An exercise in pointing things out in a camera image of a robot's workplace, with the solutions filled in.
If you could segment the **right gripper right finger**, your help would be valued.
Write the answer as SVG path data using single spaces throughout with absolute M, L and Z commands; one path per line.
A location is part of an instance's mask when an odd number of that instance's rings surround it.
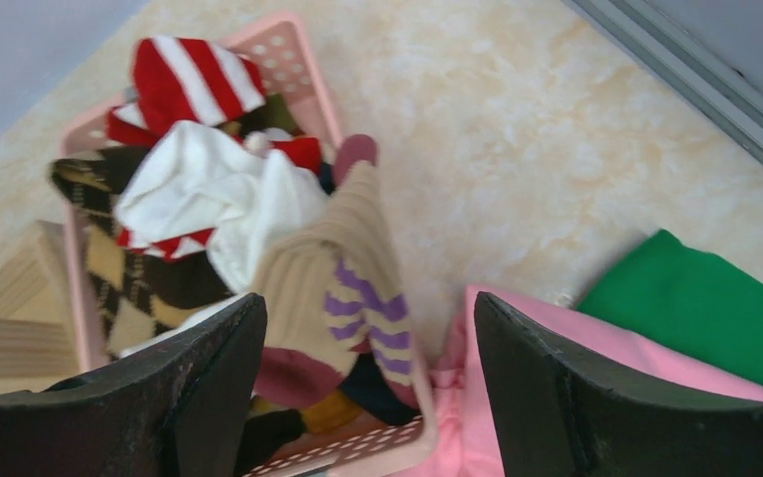
M 763 402 L 671 383 L 489 292 L 474 325 L 509 476 L 763 476 Z

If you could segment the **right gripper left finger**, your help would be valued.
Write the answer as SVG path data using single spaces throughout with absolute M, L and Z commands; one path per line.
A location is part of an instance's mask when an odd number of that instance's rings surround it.
M 0 476 L 230 476 L 267 324 L 249 294 L 41 392 L 0 395 Z

